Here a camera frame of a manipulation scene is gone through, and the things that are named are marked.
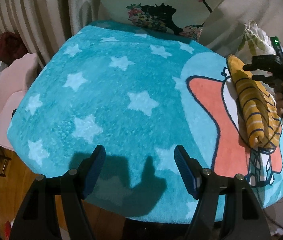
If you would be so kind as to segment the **white floral leaf pillow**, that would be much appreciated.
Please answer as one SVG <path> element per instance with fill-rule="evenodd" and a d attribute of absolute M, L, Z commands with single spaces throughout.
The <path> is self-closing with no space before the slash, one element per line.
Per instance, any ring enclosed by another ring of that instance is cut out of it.
<path fill-rule="evenodd" d="M 274 27 L 267 25 L 266 29 L 260 28 L 256 22 L 249 21 L 245 24 L 242 40 L 235 56 L 244 63 L 250 63 L 253 56 L 275 54 L 271 44 L 271 37 L 278 37 L 283 48 L 283 24 Z"/>

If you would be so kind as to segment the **dark red plush item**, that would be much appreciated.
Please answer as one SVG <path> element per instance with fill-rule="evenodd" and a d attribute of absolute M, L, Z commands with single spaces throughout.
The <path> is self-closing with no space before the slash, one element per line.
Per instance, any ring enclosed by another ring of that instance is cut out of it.
<path fill-rule="evenodd" d="M 0 61 L 10 66 L 21 59 L 28 50 L 19 34 L 4 32 L 0 35 Z"/>

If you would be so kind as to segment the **teal star pattern blanket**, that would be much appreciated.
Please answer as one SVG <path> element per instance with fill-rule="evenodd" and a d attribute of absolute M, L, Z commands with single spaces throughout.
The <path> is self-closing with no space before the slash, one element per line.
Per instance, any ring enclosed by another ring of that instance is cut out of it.
<path fill-rule="evenodd" d="M 283 126 L 277 148 L 249 146 L 227 59 L 185 37 L 94 22 L 35 79 L 7 137 L 48 178 L 104 146 L 87 201 L 125 217 L 190 222 L 197 201 L 176 166 L 177 145 L 220 176 L 242 174 L 268 207 L 283 197 Z"/>

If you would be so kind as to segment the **orange striped knit sweater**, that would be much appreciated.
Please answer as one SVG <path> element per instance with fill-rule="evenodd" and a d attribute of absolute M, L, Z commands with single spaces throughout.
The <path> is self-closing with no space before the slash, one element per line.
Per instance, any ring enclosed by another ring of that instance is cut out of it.
<path fill-rule="evenodd" d="M 272 95 L 260 81 L 252 79 L 252 73 L 244 70 L 244 63 L 236 56 L 228 57 L 227 66 L 238 96 L 249 146 L 277 148 L 282 125 Z"/>

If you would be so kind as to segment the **striped beige curtain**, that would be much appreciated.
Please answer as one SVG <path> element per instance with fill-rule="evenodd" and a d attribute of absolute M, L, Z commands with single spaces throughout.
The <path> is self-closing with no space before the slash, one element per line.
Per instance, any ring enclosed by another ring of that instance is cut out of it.
<path fill-rule="evenodd" d="M 21 36 L 46 65 L 70 37 L 97 20 L 100 0 L 0 0 L 0 34 Z"/>

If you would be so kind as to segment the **white cushion with black silhouette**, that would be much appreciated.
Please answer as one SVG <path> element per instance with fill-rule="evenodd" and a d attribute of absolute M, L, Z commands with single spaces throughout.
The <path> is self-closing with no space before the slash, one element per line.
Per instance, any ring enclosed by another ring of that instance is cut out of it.
<path fill-rule="evenodd" d="M 101 0 L 116 22 L 198 41 L 206 19 L 222 0 Z"/>

